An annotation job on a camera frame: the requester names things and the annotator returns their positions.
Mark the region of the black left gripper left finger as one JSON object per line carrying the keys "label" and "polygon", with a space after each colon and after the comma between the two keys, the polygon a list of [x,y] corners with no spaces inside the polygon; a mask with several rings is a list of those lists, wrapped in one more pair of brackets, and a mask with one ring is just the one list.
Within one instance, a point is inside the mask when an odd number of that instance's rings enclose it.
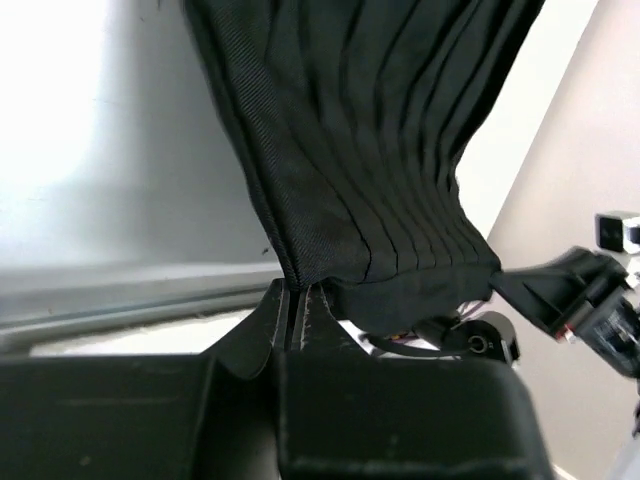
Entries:
{"label": "black left gripper left finger", "polygon": [[269,360],[290,295],[198,354],[1,358],[5,479],[275,479]]}

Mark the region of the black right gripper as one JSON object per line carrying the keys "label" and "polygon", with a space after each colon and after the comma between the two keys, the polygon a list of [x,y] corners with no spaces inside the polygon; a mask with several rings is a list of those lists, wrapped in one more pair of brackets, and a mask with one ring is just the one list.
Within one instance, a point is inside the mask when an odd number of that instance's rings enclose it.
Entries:
{"label": "black right gripper", "polygon": [[504,270],[492,289],[522,317],[559,341],[580,340],[617,373],[639,376],[639,286],[632,261],[574,247],[542,265]]}

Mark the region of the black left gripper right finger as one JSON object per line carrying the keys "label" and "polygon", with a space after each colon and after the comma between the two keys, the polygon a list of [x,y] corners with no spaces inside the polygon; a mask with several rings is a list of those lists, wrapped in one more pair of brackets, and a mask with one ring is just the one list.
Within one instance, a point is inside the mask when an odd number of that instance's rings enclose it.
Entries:
{"label": "black left gripper right finger", "polygon": [[277,453],[285,479],[550,479],[528,390],[485,359],[381,359],[300,295],[277,356]]}

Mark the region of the black pleated skirt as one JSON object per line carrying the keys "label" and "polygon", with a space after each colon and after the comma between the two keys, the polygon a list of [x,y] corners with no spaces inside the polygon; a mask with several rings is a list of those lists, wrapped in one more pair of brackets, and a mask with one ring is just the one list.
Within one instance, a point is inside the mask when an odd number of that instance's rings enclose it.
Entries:
{"label": "black pleated skirt", "polygon": [[187,1],[288,287],[388,335],[491,297],[456,170],[539,1]]}

